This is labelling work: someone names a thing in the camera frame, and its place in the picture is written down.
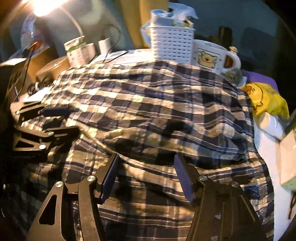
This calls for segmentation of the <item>plaid checkered pants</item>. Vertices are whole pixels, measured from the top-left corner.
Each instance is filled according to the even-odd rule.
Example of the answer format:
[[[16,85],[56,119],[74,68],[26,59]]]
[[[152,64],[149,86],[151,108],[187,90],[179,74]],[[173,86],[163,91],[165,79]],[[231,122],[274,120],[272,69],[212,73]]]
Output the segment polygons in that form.
[[[92,64],[62,72],[42,102],[72,106],[63,124],[79,127],[81,136],[67,152],[24,166],[11,208],[23,235],[57,181],[79,182],[118,153],[116,183],[100,207],[108,238],[185,240],[194,208],[174,170],[181,153],[213,181],[238,182],[273,240],[273,185],[241,88],[172,61]]]

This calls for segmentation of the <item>tablet with red screen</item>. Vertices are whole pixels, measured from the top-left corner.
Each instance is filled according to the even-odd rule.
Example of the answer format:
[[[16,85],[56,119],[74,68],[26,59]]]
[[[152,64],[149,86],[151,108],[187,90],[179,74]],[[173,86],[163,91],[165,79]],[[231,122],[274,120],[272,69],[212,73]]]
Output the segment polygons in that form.
[[[28,58],[12,58],[1,63],[1,108],[19,100],[25,81]]]

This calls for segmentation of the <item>brown lidded box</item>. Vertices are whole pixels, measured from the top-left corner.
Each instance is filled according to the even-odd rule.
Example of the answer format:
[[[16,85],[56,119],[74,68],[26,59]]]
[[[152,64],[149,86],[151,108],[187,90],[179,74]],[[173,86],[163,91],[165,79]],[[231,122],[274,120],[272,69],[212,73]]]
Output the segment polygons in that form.
[[[36,73],[36,80],[42,81],[46,76],[51,77],[53,80],[56,80],[58,76],[65,70],[70,68],[70,64],[67,56],[60,57],[42,67]]]

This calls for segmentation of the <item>cardboard box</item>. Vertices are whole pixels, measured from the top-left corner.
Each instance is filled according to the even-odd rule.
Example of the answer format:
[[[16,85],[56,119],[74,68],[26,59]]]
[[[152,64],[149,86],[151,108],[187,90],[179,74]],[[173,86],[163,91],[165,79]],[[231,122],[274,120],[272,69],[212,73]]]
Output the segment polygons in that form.
[[[41,52],[35,53],[29,64],[28,75],[31,79],[35,79],[36,73],[46,64],[58,58],[56,48],[50,46]]]

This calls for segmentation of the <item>snack bag with pumpkin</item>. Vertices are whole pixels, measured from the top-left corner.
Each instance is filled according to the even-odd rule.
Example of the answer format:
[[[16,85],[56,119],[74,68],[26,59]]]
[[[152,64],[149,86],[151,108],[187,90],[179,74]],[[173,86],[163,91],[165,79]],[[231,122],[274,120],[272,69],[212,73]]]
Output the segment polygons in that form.
[[[24,58],[29,55],[29,48],[35,42],[37,42],[33,46],[35,53],[50,47],[50,37],[45,21],[31,13],[25,18],[21,29],[21,53]]]

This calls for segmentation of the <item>white textured tablecloth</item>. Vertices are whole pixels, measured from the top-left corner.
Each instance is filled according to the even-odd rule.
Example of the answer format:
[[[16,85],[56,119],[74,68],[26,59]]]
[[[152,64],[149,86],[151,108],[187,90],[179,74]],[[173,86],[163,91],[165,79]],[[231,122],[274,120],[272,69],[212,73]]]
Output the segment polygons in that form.
[[[280,143],[259,127],[258,118],[254,119],[255,146],[266,162],[274,189],[274,240],[279,240],[290,223],[288,213],[292,192],[280,184]]]

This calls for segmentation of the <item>green white carton box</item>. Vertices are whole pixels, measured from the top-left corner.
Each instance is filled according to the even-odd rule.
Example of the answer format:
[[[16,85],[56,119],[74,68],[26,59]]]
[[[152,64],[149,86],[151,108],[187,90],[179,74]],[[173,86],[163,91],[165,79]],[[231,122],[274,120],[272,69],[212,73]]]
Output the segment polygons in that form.
[[[89,53],[84,38],[85,36],[80,36],[64,43],[71,67],[86,65],[89,62]]]

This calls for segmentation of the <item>yellow tissue pack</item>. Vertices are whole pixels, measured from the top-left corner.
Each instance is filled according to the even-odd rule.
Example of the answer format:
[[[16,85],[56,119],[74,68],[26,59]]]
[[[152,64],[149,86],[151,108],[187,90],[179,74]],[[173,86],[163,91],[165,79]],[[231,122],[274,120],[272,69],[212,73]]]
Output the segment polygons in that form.
[[[296,143],[295,130],[280,142],[280,183],[284,188],[294,191],[296,189]]]

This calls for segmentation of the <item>white tissue packet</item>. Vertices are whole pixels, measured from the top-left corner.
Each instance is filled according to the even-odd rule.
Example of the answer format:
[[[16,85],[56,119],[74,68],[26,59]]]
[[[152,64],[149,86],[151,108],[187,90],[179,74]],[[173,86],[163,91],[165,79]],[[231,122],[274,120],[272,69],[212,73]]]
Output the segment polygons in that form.
[[[271,114],[264,112],[259,117],[259,127],[278,140],[285,138],[285,131],[280,122]]]

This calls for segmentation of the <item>white desk lamp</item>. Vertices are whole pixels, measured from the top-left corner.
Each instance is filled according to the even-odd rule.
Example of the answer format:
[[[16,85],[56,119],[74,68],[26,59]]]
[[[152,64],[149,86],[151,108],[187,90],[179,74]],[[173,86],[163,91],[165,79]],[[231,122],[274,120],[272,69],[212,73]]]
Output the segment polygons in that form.
[[[91,25],[95,20],[96,1],[31,1],[33,13],[42,18],[60,55],[65,54],[64,43],[85,36],[86,43],[95,43]]]

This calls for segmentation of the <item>yellow duck plastic bag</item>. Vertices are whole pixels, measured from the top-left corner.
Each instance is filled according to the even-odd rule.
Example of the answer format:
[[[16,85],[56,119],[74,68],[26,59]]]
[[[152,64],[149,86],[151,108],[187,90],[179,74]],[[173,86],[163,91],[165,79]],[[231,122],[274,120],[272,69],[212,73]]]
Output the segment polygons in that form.
[[[283,120],[290,117],[286,100],[270,85],[260,82],[248,83],[242,87],[253,106],[253,116],[260,117],[264,112],[278,115]]]

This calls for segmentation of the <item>grey blue curtain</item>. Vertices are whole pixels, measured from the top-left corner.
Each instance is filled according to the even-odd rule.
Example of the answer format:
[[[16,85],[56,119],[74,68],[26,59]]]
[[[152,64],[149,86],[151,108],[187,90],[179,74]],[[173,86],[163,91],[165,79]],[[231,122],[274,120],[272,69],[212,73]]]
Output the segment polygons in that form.
[[[1,1],[1,60],[7,60],[21,47],[20,34],[25,18],[33,12],[33,1]],[[66,54],[64,43],[79,36],[69,12],[78,22],[87,43],[98,44],[110,38],[115,50],[134,49],[134,44],[114,1],[67,1],[40,18],[45,36],[58,56]]]

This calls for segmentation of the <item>white power strip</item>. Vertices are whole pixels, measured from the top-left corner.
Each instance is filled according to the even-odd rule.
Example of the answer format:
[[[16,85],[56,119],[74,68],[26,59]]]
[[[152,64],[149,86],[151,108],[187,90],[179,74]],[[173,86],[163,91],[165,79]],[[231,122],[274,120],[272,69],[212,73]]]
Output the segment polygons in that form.
[[[154,60],[151,49],[136,49],[136,50],[126,50],[112,52],[111,54],[99,55],[93,59],[91,64],[128,64],[128,63],[138,63]]]

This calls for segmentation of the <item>purple case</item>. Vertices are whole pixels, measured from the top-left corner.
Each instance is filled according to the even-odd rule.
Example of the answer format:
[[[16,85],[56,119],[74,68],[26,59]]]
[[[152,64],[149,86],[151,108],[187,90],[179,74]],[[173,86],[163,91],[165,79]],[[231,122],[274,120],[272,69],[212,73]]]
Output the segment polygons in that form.
[[[279,93],[276,81],[271,77],[268,77],[256,72],[246,71],[246,70],[242,70],[242,74],[244,77],[247,78],[247,83],[254,83],[254,82],[266,83],[271,85],[271,87]]]

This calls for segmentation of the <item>yellow curtain left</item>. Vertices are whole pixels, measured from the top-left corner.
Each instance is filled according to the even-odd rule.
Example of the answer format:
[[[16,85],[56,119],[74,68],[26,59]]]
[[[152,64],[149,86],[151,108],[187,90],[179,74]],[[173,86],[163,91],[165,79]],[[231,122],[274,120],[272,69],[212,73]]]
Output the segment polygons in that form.
[[[169,9],[168,0],[119,0],[115,1],[115,5],[123,17],[135,49],[147,47],[140,33],[140,27],[150,19],[151,10]]]

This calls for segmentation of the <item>white bear mug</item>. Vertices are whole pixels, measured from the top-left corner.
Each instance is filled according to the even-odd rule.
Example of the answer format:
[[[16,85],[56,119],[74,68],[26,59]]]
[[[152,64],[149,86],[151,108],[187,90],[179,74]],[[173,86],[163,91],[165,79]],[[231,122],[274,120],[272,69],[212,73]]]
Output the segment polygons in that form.
[[[230,57],[233,61],[233,64],[228,68],[224,67],[226,57]],[[217,75],[241,68],[241,61],[236,53],[228,51],[221,45],[196,39],[193,40],[191,64],[205,68]]]

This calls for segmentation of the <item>white perforated plastic basket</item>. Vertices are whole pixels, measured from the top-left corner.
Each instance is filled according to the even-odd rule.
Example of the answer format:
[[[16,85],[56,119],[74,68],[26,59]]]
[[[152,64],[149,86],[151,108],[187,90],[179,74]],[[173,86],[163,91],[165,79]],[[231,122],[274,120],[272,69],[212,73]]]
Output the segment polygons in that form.
[[[154,59],[191,63],[194,28],[152,25],[149,30]]]

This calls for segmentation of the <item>small figurine behind mug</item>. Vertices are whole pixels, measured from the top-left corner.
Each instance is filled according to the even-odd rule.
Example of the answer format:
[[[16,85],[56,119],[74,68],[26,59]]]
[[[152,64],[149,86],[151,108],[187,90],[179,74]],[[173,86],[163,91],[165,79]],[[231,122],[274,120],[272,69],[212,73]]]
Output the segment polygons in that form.
[[[229,47],[229,51],[232,52],[232,53],[238,54],[238,50],[237,50],[237,48],[234,47],[234,46],[230,46],[230,47]]]

